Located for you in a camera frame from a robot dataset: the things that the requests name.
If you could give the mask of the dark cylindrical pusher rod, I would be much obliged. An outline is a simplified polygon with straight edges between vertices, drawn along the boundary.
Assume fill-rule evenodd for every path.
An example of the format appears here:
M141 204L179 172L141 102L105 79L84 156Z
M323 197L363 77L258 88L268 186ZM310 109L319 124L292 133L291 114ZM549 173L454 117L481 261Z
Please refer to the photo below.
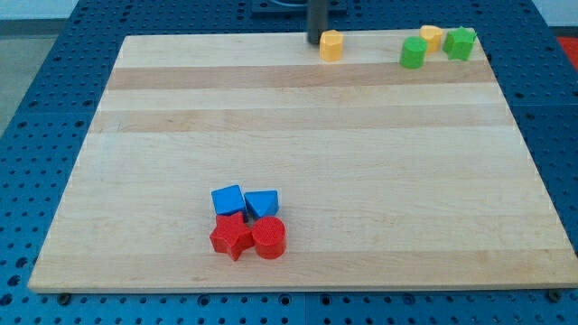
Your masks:
M306 19L308 43L319 44L322 33L327 29L328 1L308 0Z

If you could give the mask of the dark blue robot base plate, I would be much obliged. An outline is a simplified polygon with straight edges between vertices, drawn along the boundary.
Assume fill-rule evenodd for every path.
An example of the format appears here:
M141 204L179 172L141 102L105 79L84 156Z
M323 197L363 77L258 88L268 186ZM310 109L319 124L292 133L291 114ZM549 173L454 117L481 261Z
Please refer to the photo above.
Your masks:
M307 13L307 0L249 0L247 6L253 16L265 16L272 14L298 14ZM348 11L348 0L328 0L327 9L329 14L345 14Z

